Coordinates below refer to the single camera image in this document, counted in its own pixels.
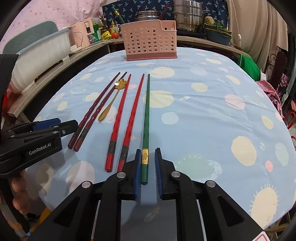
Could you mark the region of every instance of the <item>finger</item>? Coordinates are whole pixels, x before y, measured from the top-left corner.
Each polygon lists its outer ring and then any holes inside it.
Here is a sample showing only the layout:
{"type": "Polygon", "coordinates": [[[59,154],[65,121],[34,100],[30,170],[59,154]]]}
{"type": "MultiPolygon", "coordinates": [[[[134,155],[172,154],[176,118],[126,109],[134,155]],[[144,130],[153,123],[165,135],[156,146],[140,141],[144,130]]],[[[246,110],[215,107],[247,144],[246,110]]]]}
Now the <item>finger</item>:
{"type": "Polygon", "coordinates": [[[15,192],[23,191],[27,187],[27,181],[23,177],[14,177],[11,180],[11,187],[15,192]]]}
{"type": "Polygon", "coordinates": [[[20,173],[18,174],[19,176],[21,176],[21,177],[23,177],[24,176],[24,174],[25,174],[25,171],[24,170],[22,170],[22,171],[20,171],[20,173]]]}
{"type": "Polygon", "coordinates": [[[22,210],[29,202],[29,195],[26,190],[18,192],[12,200],[16,210],[22,210]]]}
{"type": "Polygon", "coordinates": [[[24,208],[20,210],[20,213],[26,215],[30,212],[30,204],[28,203],[24,208]]]}
{"type": "Polygon", "coordinates": [[[22,225],[18,222],[11,222],[11,221],[7,221],[9,226],[14,229],[15,231],[21,231],[22,230],[22,225]]]}

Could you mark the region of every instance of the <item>gold spoon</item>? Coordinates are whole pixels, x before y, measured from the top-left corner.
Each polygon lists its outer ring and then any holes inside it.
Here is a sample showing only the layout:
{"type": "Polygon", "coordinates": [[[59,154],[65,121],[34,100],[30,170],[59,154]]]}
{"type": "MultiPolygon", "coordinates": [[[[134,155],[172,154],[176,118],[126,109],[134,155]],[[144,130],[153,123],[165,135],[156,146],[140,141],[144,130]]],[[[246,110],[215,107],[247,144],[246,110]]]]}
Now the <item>gold spoon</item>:
{"type": "Polygon", "coordinates": [[[113,102],[115,101],[115,99],[116,99],[116,97],[117,97],[119,91],[122,90],[122,89],[125,87],[126,83],[127,83],[127,81],[125,81],[124,79],[120,79],[119,81],[117,81],[117,82],[115,83],[115,86],[116,86],[115,89],[117,89],[118,91],[116,92],[115,96],[114,96],[113,99],[111,100],[110,104],[109,104],[109,105],[103,110],[103,112],[100,114],[100,116],[99,116],[99,118],[98,118],[98,121],[99,121],[99,122],[101,122],[101,121],[103,121],[103,120],[105,119],[105,117],[107,116],[107,114],[108,114],[108,112],[109,112],[109,110],[110,110],[110,108],[111,108],[113,102]]]}

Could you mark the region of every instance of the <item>blue patterned curtain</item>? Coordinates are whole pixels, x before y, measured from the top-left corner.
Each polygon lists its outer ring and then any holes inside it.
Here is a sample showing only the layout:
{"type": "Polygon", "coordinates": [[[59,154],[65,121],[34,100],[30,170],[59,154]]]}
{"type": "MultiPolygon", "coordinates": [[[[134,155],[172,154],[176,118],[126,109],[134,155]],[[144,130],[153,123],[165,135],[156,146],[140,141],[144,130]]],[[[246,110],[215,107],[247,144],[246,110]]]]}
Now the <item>blue patterned curtain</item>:
{"type": "MultiPolygon", "coordinates": [[[[198,0],[202,3],[204,10],[210,10],[208,16],[212,16],[214,20],[221,20],[227,26],[228,21],[228,8],[224,0],[210,0],[209,2],[198,0]]],[[[126,23],[136,21],[136,14],[138,11],[155,10],[162,12],[166,3],[170,3],[170,7],[164,16],[164,20],[173,20],[172,14],[173,0],[120,0],[106,6],[103,6],[104,16],[110,24],[111,19],[114,19],[116,24],[120,24],[119,19],[112,11],[111,7],[115,7],[121,14],[126,23]]]]}
{"type": "Polygon", "coordinates": [[[224,23],[224,26],[227,27],[228,23],[228,6],[226,0],[198,0],[202,3],[204,10],[211,11],[208,13],[208,16],[211,16],[215,21],[220,20],[224,23]]]}

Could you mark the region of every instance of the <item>metal screw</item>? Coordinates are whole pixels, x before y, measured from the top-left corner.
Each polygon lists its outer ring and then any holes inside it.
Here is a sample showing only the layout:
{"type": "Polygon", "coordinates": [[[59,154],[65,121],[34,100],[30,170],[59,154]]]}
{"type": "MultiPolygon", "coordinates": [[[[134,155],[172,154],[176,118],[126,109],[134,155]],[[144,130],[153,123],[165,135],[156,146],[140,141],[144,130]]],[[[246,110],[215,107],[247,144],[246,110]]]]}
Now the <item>metal screw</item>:
{"type": "Polygon", "coordinates": [[[171,175],[172,175],[173,177],[180,177],[180,176],[181,176],[181,173],[179,173],[179,172],[177,172],[177,171],[173,171],[173,172],[171,173],[171,175]]]}
{"type": "Polygon", "coordinates": [[[81,186],[82,186],[83,188],[89,188],[89,187],[91,186],[91,183],[88,182],[88,181],[86,181],[86,182],[83,182],[83,183],[81,184],[81,186]]]}
{"type": "Polygon", "coordinates": [[[214,181],[207,181],[207,186],[210,188],[213,188],[214,186],[216,186],[216,183],[214,181]]]}
{"type": "Polygon", "coordinates": [[[119,173],[116,174],[116,176],[118,178],[125,178],[126,174],[125,174],[125,172],[119,172],[119,173]]]}

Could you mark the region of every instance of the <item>beige curtain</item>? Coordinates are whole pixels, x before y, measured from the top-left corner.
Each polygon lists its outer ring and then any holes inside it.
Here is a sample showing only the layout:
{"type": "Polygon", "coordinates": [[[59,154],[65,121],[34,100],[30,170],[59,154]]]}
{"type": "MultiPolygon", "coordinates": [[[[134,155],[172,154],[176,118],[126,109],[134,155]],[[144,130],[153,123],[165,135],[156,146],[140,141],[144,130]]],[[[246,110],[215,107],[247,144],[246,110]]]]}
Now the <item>beige curtain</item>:
{"type": "Polygon", "coordinates": [[[227,0],[227,4],[232,43],[239,46],[240,33],[242,48],[259,67],[264,69],[267,56],[279,48],[288,50],[287,24],[267,0],[227,0]]]}

